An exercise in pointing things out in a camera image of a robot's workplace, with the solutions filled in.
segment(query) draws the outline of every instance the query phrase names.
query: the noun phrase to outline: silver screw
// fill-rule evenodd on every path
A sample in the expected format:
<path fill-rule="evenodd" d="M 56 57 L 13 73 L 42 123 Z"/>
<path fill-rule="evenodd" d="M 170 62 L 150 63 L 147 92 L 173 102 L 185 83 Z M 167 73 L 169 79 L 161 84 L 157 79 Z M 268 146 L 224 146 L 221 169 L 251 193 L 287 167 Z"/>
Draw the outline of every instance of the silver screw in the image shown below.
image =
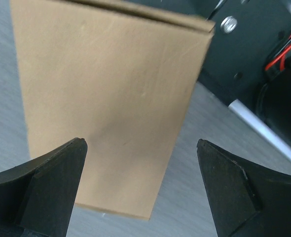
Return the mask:
<path fill-rule="evenodd" d="M 231 33 L 236 26 L 238 25 L 238 21 L 233 16 L 226 17 L 221 23 L 221 29 L 224 33 Z"/>

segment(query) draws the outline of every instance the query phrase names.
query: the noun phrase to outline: black metal plate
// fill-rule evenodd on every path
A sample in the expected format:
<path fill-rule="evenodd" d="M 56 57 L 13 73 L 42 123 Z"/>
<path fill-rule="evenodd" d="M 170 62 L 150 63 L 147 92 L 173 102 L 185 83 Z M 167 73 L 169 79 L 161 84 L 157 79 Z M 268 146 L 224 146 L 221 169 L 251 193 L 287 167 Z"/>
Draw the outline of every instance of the black metal plate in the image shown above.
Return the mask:
<path fill-rule="evenodd" d="M 234 16 L 237 28 L 224 34 L 220 25 L 227 16 Z M 258 84 L 265 81 L 263 65 L 271 50 L 278 44 L 281 31 L 291 31 L 291 15 L 276 0 L 228 0 L 213 16 L 215 36 L 207 54 L 204 70 L 224 88 L 219 92 L 205 84 L 222 102 L 229 105 L 240 99 L 253 110 L 253 95 Z"/>

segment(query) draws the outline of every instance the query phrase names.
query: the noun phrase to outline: gray floor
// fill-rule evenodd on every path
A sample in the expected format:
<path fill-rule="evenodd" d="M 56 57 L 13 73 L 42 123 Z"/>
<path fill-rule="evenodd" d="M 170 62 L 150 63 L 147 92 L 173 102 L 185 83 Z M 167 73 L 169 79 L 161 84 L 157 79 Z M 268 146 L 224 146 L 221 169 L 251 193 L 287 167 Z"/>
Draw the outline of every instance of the gray floor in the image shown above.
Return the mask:
<path fill-rule="evenodd" d="M 133 220 L 75 207 L 68 236 L 217 236 L 197 161 L 199 138 L 291 174 L 291 164 L 285 157 L 197 84 L 151 220 Z M 28 158 L 9 4 L 8 0 L 0 0 L 0 171 Z"/>

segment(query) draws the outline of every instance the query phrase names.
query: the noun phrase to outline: black cylinder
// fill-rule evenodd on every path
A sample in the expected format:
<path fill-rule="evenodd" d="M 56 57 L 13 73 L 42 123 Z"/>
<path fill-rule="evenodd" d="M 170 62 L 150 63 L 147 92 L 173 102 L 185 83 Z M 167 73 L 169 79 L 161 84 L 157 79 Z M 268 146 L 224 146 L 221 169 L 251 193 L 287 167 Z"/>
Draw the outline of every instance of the black cylinder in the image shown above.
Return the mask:
<path fill-rule="evenodd" d="M 260 117 L 291 146 L 291 68 L 265 85 L 257 105 Z"/>

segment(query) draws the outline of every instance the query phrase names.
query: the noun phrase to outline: black wire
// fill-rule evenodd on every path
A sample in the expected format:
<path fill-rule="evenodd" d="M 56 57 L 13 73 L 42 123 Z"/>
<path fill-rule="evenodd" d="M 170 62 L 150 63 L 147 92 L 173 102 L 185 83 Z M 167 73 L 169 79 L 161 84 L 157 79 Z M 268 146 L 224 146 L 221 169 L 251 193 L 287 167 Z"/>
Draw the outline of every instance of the black wire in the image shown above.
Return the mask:
<path fill-rule="evenodd" d="M 281 54 L 285 48 L 291 44 L 291 38 L 286 42 L 286 44 L 274 55 L 273 58 L 276 58 L 279 54 Z"/>

